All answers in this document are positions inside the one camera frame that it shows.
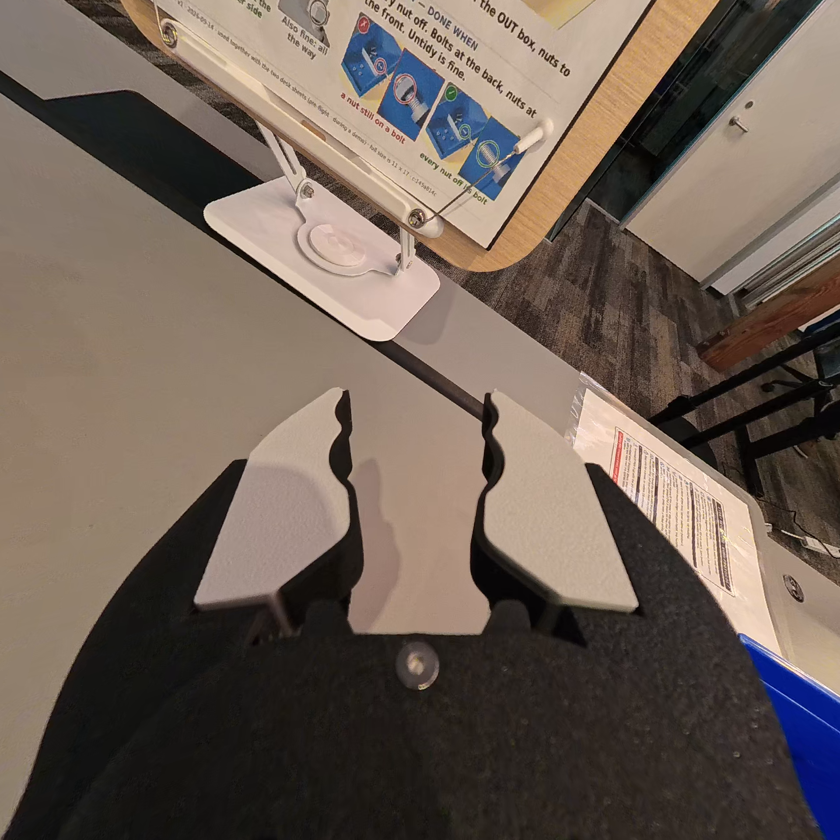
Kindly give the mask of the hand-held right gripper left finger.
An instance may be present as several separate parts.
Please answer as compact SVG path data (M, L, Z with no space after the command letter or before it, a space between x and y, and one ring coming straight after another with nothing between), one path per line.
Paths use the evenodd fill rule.
M202 611L264 606L300 633L315 602L345 613L364 568L350 392L333 387L249 454L194 596Z

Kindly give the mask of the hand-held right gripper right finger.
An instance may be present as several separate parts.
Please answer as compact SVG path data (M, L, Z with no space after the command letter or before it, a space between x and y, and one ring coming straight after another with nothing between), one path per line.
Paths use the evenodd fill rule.
M485 486L471 576L490 609L518 602L531 628L572 634L575 608L631 615L639 601L583 459L505 393L485 395Z

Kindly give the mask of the blue plastic bin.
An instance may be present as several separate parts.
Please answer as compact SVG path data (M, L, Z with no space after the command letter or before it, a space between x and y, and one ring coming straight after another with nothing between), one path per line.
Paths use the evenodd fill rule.
M826 839L839 838L839 696L740 634L784 732L807 804Z

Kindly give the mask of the paper sheet in plastic sleeve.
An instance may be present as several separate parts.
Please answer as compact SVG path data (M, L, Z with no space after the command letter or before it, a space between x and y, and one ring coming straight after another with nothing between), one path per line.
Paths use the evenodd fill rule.
M782 654L748 505L581 373L567 440L685 559L741 635Z

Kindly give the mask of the wooden standing desk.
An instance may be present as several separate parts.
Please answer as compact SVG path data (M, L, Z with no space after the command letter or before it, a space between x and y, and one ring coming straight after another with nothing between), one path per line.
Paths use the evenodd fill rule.
M797 325L809 322L826 309L837 305L838 266L839 257L830 257L823 265L772 299L737 318L726 329L699 345L700 358L714 370L725 371L735 363L745 361L764 350L774 341L790 333ZM648 421L668 434L674 433L676 429L687 431L687 435L676 437L676 441L688 450L704 447L713 439L732 434L738 448L748 493L761 499L764 497L764 489L758 467L760 459L818 438L838 434L838 400L827 400L831 392L838 388L838 373L825 375L825 368L822 367L817 377L800 379L797 386L787 389L783 394L707 430L696 430L682 418L741 385L775 369L783 368L787 363L814 350L822 350L838 339L838 330L838 323L835 322L834 325L808 334L797 343L773 353L699 394L680 395L652 415ZM816 408L813 415L778 433L751 439L751 424L805 401L814 402Z

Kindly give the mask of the white cabinet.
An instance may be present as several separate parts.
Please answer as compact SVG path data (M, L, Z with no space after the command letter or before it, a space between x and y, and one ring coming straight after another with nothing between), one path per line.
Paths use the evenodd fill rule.
M838 173L839 2L820 2L629 214L707 281Z

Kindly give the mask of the dark glass panel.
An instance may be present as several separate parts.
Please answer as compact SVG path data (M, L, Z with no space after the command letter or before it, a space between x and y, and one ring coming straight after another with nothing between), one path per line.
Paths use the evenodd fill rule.
M623 221L817 5L716 2L563 211L548 240L557 238L586 199Z

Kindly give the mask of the printed instruction sheet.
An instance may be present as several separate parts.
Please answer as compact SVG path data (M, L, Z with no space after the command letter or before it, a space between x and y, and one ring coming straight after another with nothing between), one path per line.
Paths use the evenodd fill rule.
M652 2L153 2L164 45L245 81L426 236L495 244ZM222 80L238 73L244 80Z

